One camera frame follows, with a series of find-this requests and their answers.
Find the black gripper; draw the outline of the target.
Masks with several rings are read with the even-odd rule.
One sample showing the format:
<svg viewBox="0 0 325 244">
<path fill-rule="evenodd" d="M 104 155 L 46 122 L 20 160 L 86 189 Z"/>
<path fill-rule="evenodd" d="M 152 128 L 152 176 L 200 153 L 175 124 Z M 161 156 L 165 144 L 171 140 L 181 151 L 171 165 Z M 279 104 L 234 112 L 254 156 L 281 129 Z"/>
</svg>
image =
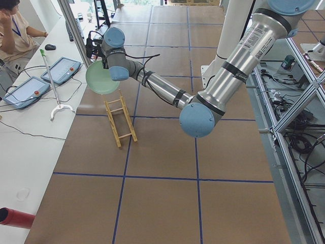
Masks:
<svg viewBox="0 0 325 244">
<path fill-rule="evenodd" d="M 95 51 L 96 56 L 100 57 L 102 59 L 102 65 L 104 69 L 108 69 L 108 63 L 107 63 L 107 57 L 105 53 L 103 52 L 102 48 L 100 45 L 97 45 L 96 51 Z"/>
</svg>

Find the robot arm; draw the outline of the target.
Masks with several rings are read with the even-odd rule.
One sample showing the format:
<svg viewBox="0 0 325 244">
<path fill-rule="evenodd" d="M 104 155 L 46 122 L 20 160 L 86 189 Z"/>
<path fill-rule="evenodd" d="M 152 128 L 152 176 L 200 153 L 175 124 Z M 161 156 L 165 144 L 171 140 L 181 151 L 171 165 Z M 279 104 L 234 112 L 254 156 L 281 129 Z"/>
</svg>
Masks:
<svg viewBox="0 0 325 244">
<path fill-rule="evenodd" d="M 299 20 L 312 5 L 313 1 L 230 1 L 218 44 L 225 57 L 217 52 L 210 65 L 202 66 L 204 88 L 194 96 L 127 59 L 125 35 L 116 27 L 109 28 L 102 40 L 103 67 L 113 81 L 133 78 L 179 108 L 182 130 L 191 137 L 204 137 L 224 116 L 227 102 L 274 43 L 297 34 Z"/>
</svg>

